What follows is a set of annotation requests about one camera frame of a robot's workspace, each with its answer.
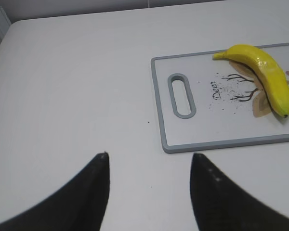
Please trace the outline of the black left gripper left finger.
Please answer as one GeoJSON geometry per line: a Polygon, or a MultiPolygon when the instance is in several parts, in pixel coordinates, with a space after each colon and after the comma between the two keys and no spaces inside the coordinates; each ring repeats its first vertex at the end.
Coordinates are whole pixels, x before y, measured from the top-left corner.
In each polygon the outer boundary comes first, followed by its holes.
{"type": "Polygon", "coordinates": [[[98,231],[110,193],[108,153],[97,154],[74,178],[0,231],[98,231]]]}

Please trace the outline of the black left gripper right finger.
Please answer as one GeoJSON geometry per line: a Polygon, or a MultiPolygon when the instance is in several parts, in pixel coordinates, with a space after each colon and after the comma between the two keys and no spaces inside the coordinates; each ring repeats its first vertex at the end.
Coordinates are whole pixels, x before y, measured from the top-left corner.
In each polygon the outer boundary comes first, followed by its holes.
{"type": "Polygon", "coordinates": [[[200,231],[289,231],[289,218],[228,178],[204,154],[195,153],[190,195],[200,231]]]}

